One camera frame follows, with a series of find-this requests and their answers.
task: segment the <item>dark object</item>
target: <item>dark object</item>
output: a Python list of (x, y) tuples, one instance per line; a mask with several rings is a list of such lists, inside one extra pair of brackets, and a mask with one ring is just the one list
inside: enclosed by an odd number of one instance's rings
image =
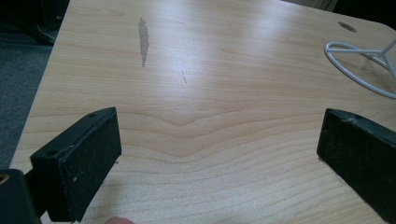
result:
[(367, 21), (377, 21), (396, 29), (393, 2), (388, 0), (338, 0), (335, 13)]
[(39, 219), (32, 208), (33, 202), (23, 173), (13, 169), (0, 171), (1, 222), (38, 224)]
[[(8, 175), (6, 182), (0, 184), (8, 192), (6, 200), (1, 195), (0, 220), (25, 216), (24, 210), (8, 210), (8, 204), (18, 200), (26, 204), (27, 210), (34, 211), (36, 217), (30, 222), (10, 221), (5, 224), (37, 223), (37, 217), (45, 211), (52, 221), (81, 221), (120, 154), (116, 108), (102, 109), (85, 116), (31, 156), (33, 169), (25, 176), (26, 181)], [(0, 175), (7, 175), (7, 171), (0, 171)], [(21, 196), (26, 185), (30, 194)], [(15, 190), (13, 186), (20, 186), (22, 191)]]
[(318, 155), (387, 222), (396, 223), (396, 133), (327, 109)]
[(69, 0), (1, 0), (0, 16), (38, 43), (53, 45), (53, 38), (40, 27), (60, 26), (68, 4)]

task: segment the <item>floor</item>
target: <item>floor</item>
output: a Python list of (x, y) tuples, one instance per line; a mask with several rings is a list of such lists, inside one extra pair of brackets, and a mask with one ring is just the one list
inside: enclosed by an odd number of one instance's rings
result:
[[(56, 37), (58, 28), (46, 32)], [(0, 18), (0, 169), (11, 163), (51, 50)]]

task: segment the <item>wooden desk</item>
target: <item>wooden desk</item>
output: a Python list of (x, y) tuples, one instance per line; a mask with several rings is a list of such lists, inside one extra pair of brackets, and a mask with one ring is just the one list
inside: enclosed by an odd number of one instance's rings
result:
[[(276, 0), (72, 1), (12, 167), (27, 172), (34, 151), (114, 105), (123, 154), (83, 223), (381, 223), (316, 149), (327, 107), (396, 130), (396, 101), (324, 54), (329, 41), (382, 49), (395, 36)], [(345, 63), (391, 89), (379, 66)]]

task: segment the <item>screw hole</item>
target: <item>screw hole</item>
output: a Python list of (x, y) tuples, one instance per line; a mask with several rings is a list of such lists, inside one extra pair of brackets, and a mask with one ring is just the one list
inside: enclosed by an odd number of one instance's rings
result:
[(56, 155), (56, 153), (58, 153), (58, 152), (55, 151), (55, 150), (51, 150), (51, 151), (48, 151), (48, 152), (46, 153), (46, 155), (47, 155), (47, 156), (54, 156), (54, 155)]
[(357, 33), (358, 32), (355, 28), (353, 28), (352, 26), (350, 26), (350, 25), (348, 25), (346, 23), (343, 23), (343, 22), (339, 21), (338, 24), (340, 26), (344, 27), (345, 29), (347, 29), (350, 32), (353, 32), (353, 33)]
[(9, 180), (8, 174), (0, 174), (0, 185), (6, 183)]

